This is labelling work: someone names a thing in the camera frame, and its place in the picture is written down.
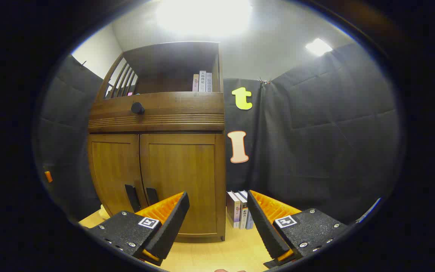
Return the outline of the small ceiling light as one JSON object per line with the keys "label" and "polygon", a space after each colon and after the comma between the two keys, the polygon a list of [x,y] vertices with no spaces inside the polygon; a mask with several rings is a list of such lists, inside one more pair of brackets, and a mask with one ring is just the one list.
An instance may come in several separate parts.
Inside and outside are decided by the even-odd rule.
{"label": "small ceiling light", "polygon": [[305,45],[305,48],[311,54],[321,57],[328,52],[332,52],[333,48],[320,38],[314,39]]}

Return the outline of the wooden double-door shoe cabinet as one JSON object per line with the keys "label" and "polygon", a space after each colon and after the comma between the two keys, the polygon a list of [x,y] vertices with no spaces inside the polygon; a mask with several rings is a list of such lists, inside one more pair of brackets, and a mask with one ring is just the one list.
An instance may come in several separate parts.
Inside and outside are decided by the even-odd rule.
{"label": "wooden double-door shoe cabinet", "polygon": [[[92,104],[89,134],[222,134],[225,109],[218,42],[183,41],[122,52],[109,68]],[[193,92],[194,74],[213,75],[212,92]],[[141,103],[143,115],[131,112]]]}

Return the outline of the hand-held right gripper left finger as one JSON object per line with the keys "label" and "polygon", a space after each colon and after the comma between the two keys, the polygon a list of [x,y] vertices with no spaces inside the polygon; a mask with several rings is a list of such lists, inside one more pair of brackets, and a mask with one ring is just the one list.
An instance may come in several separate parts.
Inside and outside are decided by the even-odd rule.
{"label": "hand-held right gripper left finger", "polygon": [[132,258],[160,266],[168,257],[190,201],[182,191],[138,212],[122,210],[86,231]]}

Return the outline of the wooden cabinet door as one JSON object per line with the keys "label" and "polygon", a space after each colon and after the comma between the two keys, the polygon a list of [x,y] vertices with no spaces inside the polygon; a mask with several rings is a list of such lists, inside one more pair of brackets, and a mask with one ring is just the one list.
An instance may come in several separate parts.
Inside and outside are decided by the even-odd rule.
{"label": "wooden cabinet door", "polygon": [[143,189],[159,200],[186,191],[190,207],[179,242],[225,240],[225,149],[222,134],[142,134],[139,137]]}
{"label": "wooden cabinet door", "polygon": [[140,170],[137,134],[89,134],[88,161],[96,193],[106,212],[133,212],[125,184],[136,188],[141,209],[148,207]]}

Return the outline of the large ceiling light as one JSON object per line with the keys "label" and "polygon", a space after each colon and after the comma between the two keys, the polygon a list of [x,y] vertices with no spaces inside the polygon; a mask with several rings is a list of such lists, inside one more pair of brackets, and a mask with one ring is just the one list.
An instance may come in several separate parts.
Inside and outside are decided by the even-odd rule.
{"label": "large ceiling light", "polygon": [[161,0],[155,13],[159,26],[181,36],[233,36],[251,14],[249,0]]}

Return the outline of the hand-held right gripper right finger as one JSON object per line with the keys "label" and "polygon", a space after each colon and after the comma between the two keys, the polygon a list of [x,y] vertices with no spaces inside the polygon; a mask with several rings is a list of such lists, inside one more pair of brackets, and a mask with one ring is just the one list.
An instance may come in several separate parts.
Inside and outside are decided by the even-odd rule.
{"label": "hand-held right gripper right finger", "polygon": [[330,246],[349,229],[316,208],[299,210],[253,190],[247,203],[257,231],[271,257],[268,269],[295,262]]}

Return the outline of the black door handle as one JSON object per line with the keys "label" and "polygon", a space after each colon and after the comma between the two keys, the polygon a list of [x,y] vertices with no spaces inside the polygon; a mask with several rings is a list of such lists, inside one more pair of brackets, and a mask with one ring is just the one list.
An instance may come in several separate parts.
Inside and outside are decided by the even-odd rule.
{"label": "black door handle", "polygon": [[157,190],[152,187],[146,187],[148,205],[154,205],[159,202]]}
{"label": "black door handle", "polygon": [[125,190],[128,197],[128,201],[133,209],[133,212],[138,212],[141,209],[140,201],[138,198],[137,190],[135,186],[125,184]]}

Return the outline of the white and purple book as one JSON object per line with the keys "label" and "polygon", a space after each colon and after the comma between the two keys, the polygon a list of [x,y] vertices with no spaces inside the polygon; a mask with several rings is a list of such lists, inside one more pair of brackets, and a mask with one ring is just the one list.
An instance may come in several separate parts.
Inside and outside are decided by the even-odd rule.
{"label": "white and purple book", "polygon": [[241,221],[241,201],[232,191],[228,191],[226,195],[227,215],[231,225],[235,229],[239,229]]}

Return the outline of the black backdrop cloth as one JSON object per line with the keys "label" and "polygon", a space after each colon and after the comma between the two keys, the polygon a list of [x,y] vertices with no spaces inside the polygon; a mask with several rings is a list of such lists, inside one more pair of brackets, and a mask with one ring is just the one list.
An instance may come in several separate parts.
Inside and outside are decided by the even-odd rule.
{"label": "black backdrop cloth", "polygon": [[[97,210],[86,127],[102,79],[67,57],[47,88],[33,145],[64,212]],[[367,51],[348,44],[261,86],[223,81],[225,131],[245,131],[247,162],[226,162],[228,190],[252,189],[345,224],[392,189],[401,128],[392,85]]]}

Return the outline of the white book dark label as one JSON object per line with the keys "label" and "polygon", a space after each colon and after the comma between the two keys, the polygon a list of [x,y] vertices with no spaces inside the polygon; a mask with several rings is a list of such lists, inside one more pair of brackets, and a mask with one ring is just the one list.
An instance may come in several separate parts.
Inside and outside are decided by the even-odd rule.
{"label": "white book dark label", "polygon": [[245,196],[243,196],[240,192],[235,192],[235,195],[240,200],[241,203],[241,217],[240,217],[240,225],[239,229],[246,229],[247,227],[247,219],[248,219],[248,201]]}

